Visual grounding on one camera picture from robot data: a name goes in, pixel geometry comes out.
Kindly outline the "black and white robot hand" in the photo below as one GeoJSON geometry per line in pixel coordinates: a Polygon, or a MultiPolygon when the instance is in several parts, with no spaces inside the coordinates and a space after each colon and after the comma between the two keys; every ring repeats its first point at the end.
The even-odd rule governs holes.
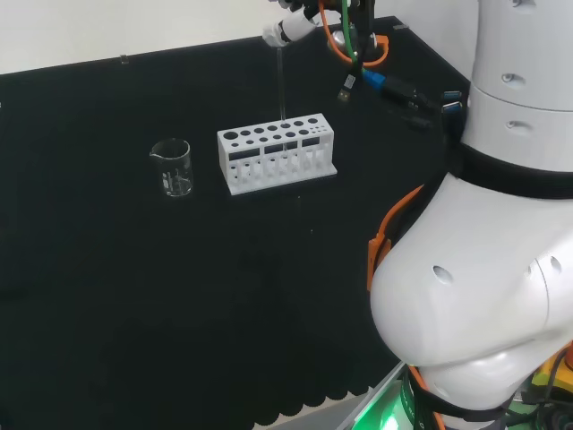
{"type": "Polygon", "coordinates": [[[288,15],[263,29],[262,38],[268,46],[285,47],[317,27],[314,17],[319,13],[318,1],[277,0],[277,4],[288,10],[288,15]]]}

